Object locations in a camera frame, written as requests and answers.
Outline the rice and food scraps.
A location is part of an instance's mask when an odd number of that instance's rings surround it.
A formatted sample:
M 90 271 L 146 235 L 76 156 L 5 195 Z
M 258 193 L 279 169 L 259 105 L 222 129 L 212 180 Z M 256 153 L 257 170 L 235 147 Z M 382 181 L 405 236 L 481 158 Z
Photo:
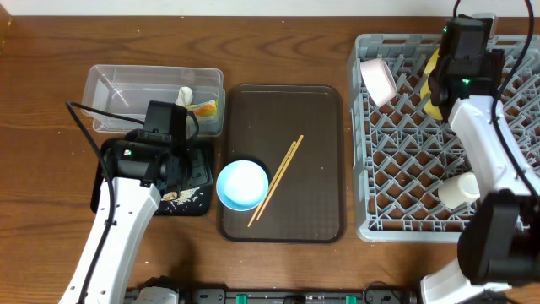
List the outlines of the rice and food scraps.
M 179 191 L 169 192 L 163 198 L 162 202 L 166 207 L 176 209 L 177 207 L 186 207 L 190 203 L 195 203 L 203 195 L 199 187 Z

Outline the yellow plate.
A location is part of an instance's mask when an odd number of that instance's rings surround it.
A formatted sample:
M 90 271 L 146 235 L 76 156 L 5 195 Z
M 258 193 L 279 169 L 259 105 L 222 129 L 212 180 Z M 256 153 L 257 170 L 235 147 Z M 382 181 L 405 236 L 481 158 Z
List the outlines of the yellow plate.
M 430 59 L 428 60 L 427 64 L 425 65 L 424 76 L 429 77 L 431 72 L 435 69 L 438 58 L 439 58 L 439 50 L 436 50 L 433 53 L 433 55 L 430 57 Z M 434 106 L 432 104 L 431 99 L 430 99 L 430 94 L 431 94 L 431 90 L 429 88 L 429 81 L 426 80 L 424 82 L 424 84 L 422 85 L 422 88 L 420 90 L 420 97 L 422 99 L 424 99 L 425 97 L 428 97 L 428 101 L 424 105 L 423 109 L 424 109 L 426 114 L 429 114 L 435 120 L 442 121 L 443 117 L 442 117 L 442 114 L 440 112 L 440 109 L 437 106 Z

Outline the green snack wrapper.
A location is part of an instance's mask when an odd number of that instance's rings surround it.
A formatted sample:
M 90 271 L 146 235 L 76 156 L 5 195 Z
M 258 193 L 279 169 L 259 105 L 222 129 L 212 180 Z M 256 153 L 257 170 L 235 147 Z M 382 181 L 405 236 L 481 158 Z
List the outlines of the green snack wrapper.
M 197 117 L 214 117 L 218 107 L 216 100 L 210 100 L 199 104 L 186 106 L 188 111 L 192 111 Z

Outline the light blue bowl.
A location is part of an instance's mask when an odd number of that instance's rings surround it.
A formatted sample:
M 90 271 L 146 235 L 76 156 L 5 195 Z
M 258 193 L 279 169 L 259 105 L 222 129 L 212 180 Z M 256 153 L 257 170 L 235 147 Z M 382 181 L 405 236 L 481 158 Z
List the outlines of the light blue bowl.
M 237 160 L 218 175 L 216 193 L 228 209 L 244 212 L 262 203 L 269 190 L 267 173 L 256 162 Z

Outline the white tissue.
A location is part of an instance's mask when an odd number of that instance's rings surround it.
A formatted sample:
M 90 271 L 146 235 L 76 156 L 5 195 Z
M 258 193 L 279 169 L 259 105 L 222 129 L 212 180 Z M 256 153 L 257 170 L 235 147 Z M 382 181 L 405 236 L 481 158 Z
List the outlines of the white tissue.
M 178 106 L 189 106 L 193 100 L 193 90 L 190 87 L 180 87 L 175 103 Z

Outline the pink white bowl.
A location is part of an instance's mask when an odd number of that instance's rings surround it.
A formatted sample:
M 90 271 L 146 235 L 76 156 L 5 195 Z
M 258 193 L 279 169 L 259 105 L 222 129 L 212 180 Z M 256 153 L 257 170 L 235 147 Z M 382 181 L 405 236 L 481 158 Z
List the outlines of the pink white bowl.
M 384 106 L 396 96 L 392 72 L 381 58 L 361 62 L 359 69 L 370 98 L 377 106 Z

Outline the wooden chopstick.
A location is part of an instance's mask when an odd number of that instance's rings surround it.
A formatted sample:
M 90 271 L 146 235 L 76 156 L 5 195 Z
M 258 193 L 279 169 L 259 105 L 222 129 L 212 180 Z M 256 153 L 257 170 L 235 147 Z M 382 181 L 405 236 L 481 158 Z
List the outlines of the wooden chopstick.
M 289 164 L 290 162 L 292 161 L 292 159 L 294 158 L 294 155 L 296 153 L 296 151 L 298 150 L 300 144 L 302 143 L 304 139 L 304 135 L 301 134 L 298 139 L 296 140 L 296 145 L 295 147 L 293 148 L 292 150 L 292 153 L 290 154 L 289 158 L 286 160 L 285 162 L 285 165 L 284 165 L 284 168 L 281 170 L 281 172 L 278 174 L 278 179 L 277 181 L 274 183 L 273 185 L 273 188 L 272 190 L 270 191 L 270 194 L 268 196 L 268 198 L 266 199 L 266 201 L 264 202 L 264 205 L 262 206 L 262 210 L 259 212 L 258 216 L 256 217 L 256 220 L 260 220 L 260 218 L 262 217 L 262 214 L 264 213 L 269 201 L 271 200 L 271 198 L 273 197 L 273 194 L 275 193 L 279 183 L 281 182 L 283 176 L 284 176 L 284 173 L 287 171 L 288 167 L 289 167 Z
M 284 158 L 282 159 L 282 162 L 280 163 L 279 167 L 278 167 L 278 170 L 277 172 L 275 173 L 275 175 L 273 176 L 273 179 L 271 180 L 270 184 L 269 184 L 269 188 L 268 188 L 268 191 L 267 191 L 267 194 L 265 195 L 264 199 L 262 200 L 262 202 L 257 206 L 256 208 L 256 211 L 254 212 L 253 216 L 251 217 L 250 221 L 248 222 L 247 224 L 247 227 L 251 227 L 253 221 L 256 219 L 256 217 L 258 216 L 259 212 L 262 210 L 262 206 L 264 205 L 264 202 L 266 201 L 266 199 L 268 198 L 269 194 L 270 194 L 270 191 L 272 190 L 273 188 L 273 185 L 274 183 L 277 181 L 278 179 L 278 174 L 281 172 L 281 170 L 284 168 L 284 165 L 285 165 L 285 162 L 286 160 L 289 158 L 290 154 L 292 153 L 292 150 L 293 148 L 295 147 L 296 145 L 296 141 L 293 141 L 292 144 L 290 145 L 289 147 L 289 150 L 287 151 L 286 155 L 284 156 Z

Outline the pale green cup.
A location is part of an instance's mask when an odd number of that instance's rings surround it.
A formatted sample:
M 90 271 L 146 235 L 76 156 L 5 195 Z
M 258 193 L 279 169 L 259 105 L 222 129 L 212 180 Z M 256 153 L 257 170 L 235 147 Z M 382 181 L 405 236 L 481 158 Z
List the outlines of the pale green cup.
M 478 182 L 472 172 L 462 173 L 443 181 L 438 188 L 440 201 L 449 209 L 472 204 L 480 198 Z

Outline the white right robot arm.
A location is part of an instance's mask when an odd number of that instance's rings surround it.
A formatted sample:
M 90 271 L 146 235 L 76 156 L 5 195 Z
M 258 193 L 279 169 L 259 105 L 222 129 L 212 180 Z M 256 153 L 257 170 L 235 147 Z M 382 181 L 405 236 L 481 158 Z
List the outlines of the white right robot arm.
M 521 152 L 494 96 L 500 51 L 481 57 L 434 53 L 429 90 L 461 141 L 481 204 L 457 245 L 457 257 L 420 282 L 424 303 L 463 303 L 486 290 L 539 280 L 539 178 Z

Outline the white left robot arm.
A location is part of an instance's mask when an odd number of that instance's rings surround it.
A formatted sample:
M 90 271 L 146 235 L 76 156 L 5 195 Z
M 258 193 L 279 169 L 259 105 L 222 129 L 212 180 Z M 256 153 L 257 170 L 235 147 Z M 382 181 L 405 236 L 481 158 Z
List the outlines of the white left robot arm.
M 180 155 L 142 142 L 139 130 L 106 140 L 98 153 L 95 214 L 63 303 L 122 303 L 134 259 L 154 216 L 201 216 L 213 183 L 213 146 L 198 141 Z

